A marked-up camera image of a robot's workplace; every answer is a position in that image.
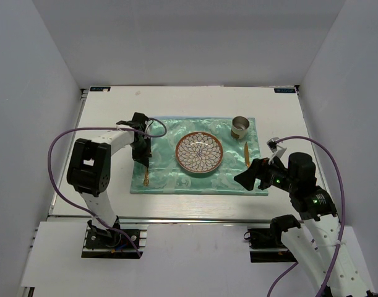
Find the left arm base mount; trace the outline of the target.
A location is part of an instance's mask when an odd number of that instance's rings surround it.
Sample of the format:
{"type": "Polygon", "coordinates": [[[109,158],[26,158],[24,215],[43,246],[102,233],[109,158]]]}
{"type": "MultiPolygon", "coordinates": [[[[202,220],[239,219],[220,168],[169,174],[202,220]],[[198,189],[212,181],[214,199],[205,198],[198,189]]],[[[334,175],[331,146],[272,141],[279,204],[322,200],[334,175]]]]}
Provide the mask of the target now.
{"type": "Polygon", "coordinates": [[[145,226],[122,225],[116,222],[115,228],[123,230],[129,239],[121,233],[102,230],[87,222],[81,258],[84,259],[140,259],[147,239],[145,226]]]}

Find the gold fork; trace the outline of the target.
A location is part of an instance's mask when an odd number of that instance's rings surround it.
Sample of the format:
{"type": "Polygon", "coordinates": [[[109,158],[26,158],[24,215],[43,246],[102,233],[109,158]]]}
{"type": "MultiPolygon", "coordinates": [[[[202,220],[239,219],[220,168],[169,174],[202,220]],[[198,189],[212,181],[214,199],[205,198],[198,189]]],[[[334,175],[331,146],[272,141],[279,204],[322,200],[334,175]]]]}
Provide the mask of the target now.
{"type": "Polygon", "coordinates": [[[143,185],[144,186],[148,186],[150,183],[149,181],[149,169],[148,167],[145,168],[145,174],[144,174],[144,181],[143,181],[143,185]]]}

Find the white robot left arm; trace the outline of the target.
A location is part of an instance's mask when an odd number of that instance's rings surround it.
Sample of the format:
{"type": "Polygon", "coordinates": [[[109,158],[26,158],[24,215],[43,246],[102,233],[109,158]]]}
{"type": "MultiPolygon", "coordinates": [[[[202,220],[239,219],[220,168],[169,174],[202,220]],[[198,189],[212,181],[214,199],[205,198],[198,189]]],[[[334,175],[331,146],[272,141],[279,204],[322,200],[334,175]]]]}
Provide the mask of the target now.
{"type": "Polygon", "coordinates": [[[144,133],[149,118],[143,113],[134,113],[130,121],[120,121],[127,131],[112,130],[92,139],[77,139],[67,171],[67,183],[84,199],[92,212],[89,228],[109,247],[121,241],[118,217],[107,195],[111,179],[111,157],[126,146],[132,149],[132,159],[149,167],[151,139],[144,133]]]}

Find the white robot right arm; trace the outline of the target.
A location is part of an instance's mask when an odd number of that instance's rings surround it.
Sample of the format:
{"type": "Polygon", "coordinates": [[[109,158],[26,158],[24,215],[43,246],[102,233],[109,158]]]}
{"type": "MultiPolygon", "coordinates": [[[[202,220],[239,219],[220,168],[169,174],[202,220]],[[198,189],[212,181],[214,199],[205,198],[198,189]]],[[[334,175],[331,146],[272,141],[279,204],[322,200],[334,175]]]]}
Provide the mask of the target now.
{"type": "Polygon", "coordinates": [[[246,190],[274,186],[288,193],[300,218],[272,219],[271,242],[285,246],[304,269],[318,296],[377,296],[361,278],[340,232],[342,217],[327,191],[316,184],[316,166],[306,153],[292,153],[286,166],[278,157],[254,159],[234,180],[246,190]]]}

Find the green satin cloth napkin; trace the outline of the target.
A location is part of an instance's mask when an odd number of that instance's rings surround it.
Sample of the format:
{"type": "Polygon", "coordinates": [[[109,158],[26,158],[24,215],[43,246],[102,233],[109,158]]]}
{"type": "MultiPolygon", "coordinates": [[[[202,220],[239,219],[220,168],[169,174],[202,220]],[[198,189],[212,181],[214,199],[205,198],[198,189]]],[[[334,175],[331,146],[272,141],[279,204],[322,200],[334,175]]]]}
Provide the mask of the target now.
{"type": "Polygon", "coordinates": [[[135,163],[130,192],[132,194],[187,194],[187,195],[231,195],[267,196],[268,191],[255,187],[247,191],[234,181],[234,177],[246,170],[244,144],[249,146],[251,159],[260,157],[260,146],[256,121],[249,118],[250,126],[245,138],[231,137],[231,118],[164,117],[161,123],[154,123],[150,133],[158,137],[152,139],[152,157],[149,166],[149,185],[144,186],[144,165],[135,163]],[[222,144],[221,165],[211,173],[194,174],[182,169],[175,156],[178,141],[188,133],[207,132],[222,144]]]}

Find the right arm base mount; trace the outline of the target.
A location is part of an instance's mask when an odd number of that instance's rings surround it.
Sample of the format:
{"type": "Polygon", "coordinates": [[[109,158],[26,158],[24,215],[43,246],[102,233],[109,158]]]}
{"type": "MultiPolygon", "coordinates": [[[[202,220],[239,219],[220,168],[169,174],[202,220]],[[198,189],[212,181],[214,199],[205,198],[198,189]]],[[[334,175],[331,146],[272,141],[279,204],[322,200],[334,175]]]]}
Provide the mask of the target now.
{"type": "Polygon", "coordinates": [[[273,218],[268,228],[248,228],[243,238],[249,243],[251,263],[294,263],[296,258],[281,242],[281,235],[292,227],[300,227],[293,215],[273,218]]]}

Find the patterned orange rim plate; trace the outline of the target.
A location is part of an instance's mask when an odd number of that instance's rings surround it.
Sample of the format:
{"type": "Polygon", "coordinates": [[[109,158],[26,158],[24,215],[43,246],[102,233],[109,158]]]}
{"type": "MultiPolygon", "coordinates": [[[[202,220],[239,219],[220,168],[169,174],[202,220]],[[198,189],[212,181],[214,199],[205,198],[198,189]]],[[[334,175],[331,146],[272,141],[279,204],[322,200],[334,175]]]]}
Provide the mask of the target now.
{"type": "Polygon", "coordinates": [[[178,141],[175,156],[180,167],[187,172],[207,174],[221,165],[223,147],[214,135],[196,131],[178,141]]]}

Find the metal cup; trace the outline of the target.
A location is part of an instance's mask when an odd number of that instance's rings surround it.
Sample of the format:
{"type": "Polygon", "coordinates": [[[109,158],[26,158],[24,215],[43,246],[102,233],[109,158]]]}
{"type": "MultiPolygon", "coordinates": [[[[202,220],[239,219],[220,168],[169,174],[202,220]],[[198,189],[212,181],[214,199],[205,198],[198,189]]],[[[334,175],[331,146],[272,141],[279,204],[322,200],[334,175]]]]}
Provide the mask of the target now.
{"type": "Polygon", "coordinates": [[[231,136],[232,138],[239,140],[246,137],[250,122],[243,116],[236,116],[231,123],[231,136]]]}

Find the gold knife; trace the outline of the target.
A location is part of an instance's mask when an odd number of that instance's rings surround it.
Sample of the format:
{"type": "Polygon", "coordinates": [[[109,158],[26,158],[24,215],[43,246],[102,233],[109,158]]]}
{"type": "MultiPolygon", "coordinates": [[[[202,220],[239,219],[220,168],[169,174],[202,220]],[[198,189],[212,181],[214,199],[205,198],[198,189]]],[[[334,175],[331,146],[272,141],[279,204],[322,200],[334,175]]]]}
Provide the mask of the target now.
{"type": "Polygon", "coordinates": [[[249,158],[249,146],[247,142],[244,144],[244,159],[245,159],[245,164],[247,168],[249,168],[251,165],[251,162],[249,158]]]}

